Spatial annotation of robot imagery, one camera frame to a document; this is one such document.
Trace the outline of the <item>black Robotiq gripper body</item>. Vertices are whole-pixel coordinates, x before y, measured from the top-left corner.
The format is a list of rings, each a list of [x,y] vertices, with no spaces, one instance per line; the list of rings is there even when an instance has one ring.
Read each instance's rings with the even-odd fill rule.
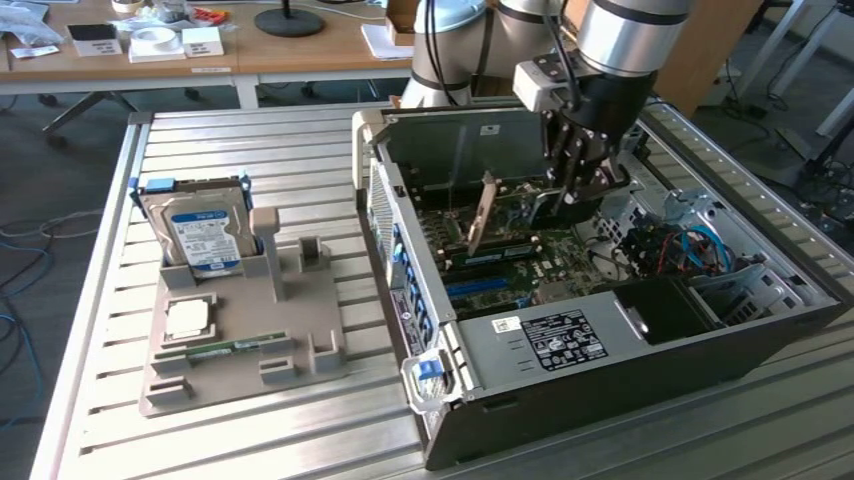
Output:
[[[656,78],[656,71],[637,77],[604,73],[583,76],[577,80],[580,100],[576,108],[568,105],[569,89],[559,87],[551,96],[560,108],[543,120],[544,144],[555,144],[564,124],[571,125],[569,129],[584,128],[597,136],[604,134],[608,144],[617,144],[636,121]]]

